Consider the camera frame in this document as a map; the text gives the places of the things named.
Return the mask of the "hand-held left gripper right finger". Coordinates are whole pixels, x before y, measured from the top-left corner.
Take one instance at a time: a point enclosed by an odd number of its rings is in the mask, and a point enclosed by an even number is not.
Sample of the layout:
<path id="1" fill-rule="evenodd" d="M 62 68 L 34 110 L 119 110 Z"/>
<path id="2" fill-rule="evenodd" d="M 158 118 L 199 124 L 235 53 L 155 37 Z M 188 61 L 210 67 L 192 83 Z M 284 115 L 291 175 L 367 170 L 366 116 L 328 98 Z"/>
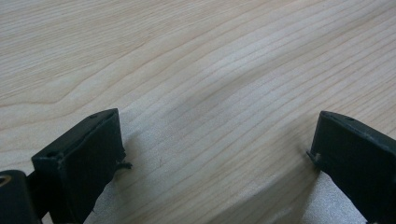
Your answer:
<path id="1" fill-rule="evenodd" d="M 322 111 L 307 155 L 368 222 L 396 224 L 396 140 L 351 117 Z"/>

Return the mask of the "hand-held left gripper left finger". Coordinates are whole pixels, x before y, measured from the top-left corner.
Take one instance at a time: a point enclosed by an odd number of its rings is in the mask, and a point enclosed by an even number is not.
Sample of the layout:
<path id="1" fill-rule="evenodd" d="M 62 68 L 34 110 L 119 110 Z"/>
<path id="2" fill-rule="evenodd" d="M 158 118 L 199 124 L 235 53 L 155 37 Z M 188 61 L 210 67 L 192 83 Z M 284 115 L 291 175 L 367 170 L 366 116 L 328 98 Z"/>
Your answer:
<path id="1" fill-rule="evenodd" d="M 82 223 L 120 168 L 132 165 L 120 133 L 119 110 L 88 116 L 32 157 L 35 209 L 56 223 Z"/>

